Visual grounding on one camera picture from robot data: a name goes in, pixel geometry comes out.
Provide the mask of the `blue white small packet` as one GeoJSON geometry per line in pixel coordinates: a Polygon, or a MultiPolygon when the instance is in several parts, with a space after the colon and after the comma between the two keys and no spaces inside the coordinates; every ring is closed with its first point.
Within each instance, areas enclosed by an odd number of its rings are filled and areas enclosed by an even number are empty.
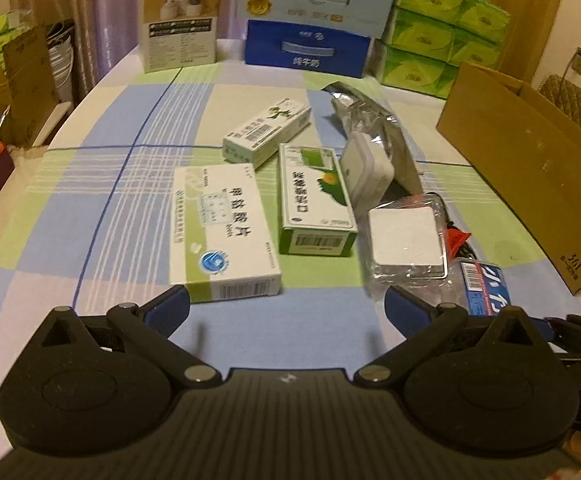
{"type": "Polygon", "coordinates": [[[458,271],[468,312],[476,316],[496,316],[511,305],[505,276],[499,266],[477,260],[459,260],[458,271]]]}

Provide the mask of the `clear packaged white square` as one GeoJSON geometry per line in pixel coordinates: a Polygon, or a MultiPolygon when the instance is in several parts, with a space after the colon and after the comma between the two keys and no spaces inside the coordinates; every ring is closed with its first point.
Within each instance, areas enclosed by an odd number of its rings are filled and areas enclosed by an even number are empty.
{"type": "Polygon", "coordinates": [[[450,273],[447,213],[435,194],[381,204],[364,226],[364,263],[373,285],[405,288],[443,283],[450,273]]]}

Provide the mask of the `large white green medicine box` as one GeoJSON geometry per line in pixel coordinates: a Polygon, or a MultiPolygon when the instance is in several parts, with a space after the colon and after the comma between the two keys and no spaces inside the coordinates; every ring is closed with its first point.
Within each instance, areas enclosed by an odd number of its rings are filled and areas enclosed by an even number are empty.
{"type": "Polygon", "coordinates": [[[281,291],[254,166],[174,170],[169,276],[172,285],[185,286],[194,304],[281,291]]]}

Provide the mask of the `white square night light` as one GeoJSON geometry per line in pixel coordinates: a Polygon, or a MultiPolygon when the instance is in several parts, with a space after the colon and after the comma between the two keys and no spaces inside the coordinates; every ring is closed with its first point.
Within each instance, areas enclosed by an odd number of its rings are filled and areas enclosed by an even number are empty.
{"type": "Polygon", "coordinates": [[[385,149],[365,133],[350,133],[340,157],[351,205],[361,211],[376,207],[394,178],[385,149]]]}

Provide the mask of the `silver foil pouch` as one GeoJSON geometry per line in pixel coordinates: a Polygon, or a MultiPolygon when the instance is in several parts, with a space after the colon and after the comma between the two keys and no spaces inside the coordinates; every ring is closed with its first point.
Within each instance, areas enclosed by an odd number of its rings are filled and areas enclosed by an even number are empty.
{"type": "Polygon", "coordinates": [[[353,133],[368,136],[386,152],[397,184],[409,195],[423,193],[414,158],[397,116],[362,91],[342,81],[327,84],[323,91],[330,96],[345,137],[348,138],[353,133]]]}

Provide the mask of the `checked tablecloth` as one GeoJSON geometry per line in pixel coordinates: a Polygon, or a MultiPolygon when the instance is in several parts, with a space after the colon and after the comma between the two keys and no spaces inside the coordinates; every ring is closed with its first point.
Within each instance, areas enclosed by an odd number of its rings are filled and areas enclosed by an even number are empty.
{"type": "MultiPolygon", "coordinates": [[[[250,66],[224,41],[216,64],[155,75],[129,54],[59,130],[11,207],[0,205],[0,385],[51,308],[102,314],[154,298],[170,282],[173,174],[221,161],[224,133],[266,105],[310,105],[301,145],[342,148],[329,77],[250,66]]],[[[356,88],[394,110],[427,190],[500,266],[511,300],[535,316],[581,313],[517,218],[435,128],[443,104],[379,86],[356,88]]],[[[274,297],[194,307],[174,340],[217,367],[357,370],[400,342],[383,304],[366,295],[355,257],[282,257],[274,297]]],[[[10,445],[0,424],[0,457],[10,445]]]]}

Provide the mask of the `brown cardboard box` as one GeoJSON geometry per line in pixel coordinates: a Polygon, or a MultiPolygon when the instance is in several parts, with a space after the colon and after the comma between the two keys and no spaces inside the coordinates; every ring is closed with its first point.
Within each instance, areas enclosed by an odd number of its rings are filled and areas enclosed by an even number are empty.
{"type": "Polygon", "coordinates": [[[437,129],[581,290],[581,128],[529,84],[464,63],[437,129]]]}

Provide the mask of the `long white ointment box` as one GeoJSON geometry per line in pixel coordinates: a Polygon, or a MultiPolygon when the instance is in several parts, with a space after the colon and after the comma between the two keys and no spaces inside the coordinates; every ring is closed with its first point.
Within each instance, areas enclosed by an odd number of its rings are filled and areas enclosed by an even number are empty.
{"type": "Polygon", "coordinates": [[[309,125],[310,115],[309,105],[282,99],[225,134],[222,155],[227,162],[259,168],[309,125]]]}

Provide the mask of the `quilted brown chair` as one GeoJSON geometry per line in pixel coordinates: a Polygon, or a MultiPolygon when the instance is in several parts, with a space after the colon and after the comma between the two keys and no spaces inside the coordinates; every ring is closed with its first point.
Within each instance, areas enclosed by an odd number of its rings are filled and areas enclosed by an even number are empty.
{"type": "Polygon", "coordinates": [[[581,88],[556,74],[542,82],[539,92],[581,128],[581,88]]]}

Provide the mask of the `brown cardboard boxes left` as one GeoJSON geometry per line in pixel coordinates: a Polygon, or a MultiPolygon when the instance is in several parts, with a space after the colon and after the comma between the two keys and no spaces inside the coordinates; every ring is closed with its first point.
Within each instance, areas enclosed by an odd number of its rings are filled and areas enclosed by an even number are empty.
{"type": "Polygon", "coordinates": [[[0,139],[30,148],[58,104],[45,28],[24,32],[4,46],[0,65],[0,139]]]}

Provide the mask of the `green tissue pack stack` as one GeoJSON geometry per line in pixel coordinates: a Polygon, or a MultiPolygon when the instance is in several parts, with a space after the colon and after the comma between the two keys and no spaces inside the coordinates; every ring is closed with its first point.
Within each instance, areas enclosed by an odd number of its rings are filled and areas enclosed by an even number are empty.
{"type": "Polygon", "coordinates": [[[489,0],[393,0],[371,71],[385,86],[447,99],[461,64],[499,66],[510,24],[489,0]]]}

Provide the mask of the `dark blue milk carton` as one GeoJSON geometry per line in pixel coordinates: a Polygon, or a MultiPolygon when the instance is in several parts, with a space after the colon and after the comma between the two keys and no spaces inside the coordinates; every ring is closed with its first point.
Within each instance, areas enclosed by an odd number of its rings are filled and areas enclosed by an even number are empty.
{"type": "Polygon", "coordinates": [[[250,20],[244,58],[250,65],[361,78],[371,38],[292,22],[250,20]]]}

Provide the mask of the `white product box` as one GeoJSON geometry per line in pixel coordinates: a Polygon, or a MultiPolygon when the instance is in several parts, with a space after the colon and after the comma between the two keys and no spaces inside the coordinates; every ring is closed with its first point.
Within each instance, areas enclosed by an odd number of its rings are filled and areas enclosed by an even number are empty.
{"type": "Polygon", "coordinates": [[[138,0],[138,53],[147,73],[212,64],[221,0],[138,0]]]}

